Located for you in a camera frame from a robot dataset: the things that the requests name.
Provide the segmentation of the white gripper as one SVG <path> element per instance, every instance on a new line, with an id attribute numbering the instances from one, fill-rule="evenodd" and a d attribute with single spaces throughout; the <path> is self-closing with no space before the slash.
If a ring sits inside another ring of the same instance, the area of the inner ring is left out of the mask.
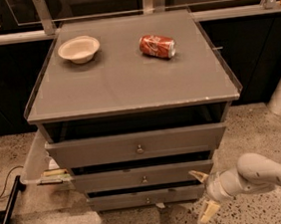
<path id="1" fill-rule="evenodd" d="M 221 203 L 221 201 L 231 200 L 233 197 L 232 195 L 229 195 L 223 188 L 219 172 L 211 173 L 208 176 L 208 174 L 204 172 L 191 170 L 189 171 L 189 174 L 192 175 L 200 183 L 206 182 L 205 190 L 211 200 L 205 201 L 203 203 L 203 210 L 200 216 L 200 222 L 202 224 L 207 223 L 214 216 L 214 214 L 219 211 L 219 203 Z"/>

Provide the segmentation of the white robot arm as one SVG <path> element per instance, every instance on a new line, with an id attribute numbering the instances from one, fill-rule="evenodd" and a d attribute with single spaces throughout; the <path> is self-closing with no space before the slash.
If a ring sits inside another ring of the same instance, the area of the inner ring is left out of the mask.
<path id="1" fill-rule="evenodd" d="M 234 167 L 225 171 L 206 174 L 189 171 L 204 185 L 207 200 L 204 201 L 200 222 L 207 223 L 217 213 L 223 201 L 240 194 L 259 194 L 281 187 L 281 164 L 261 154 L 242 154 Z"/>

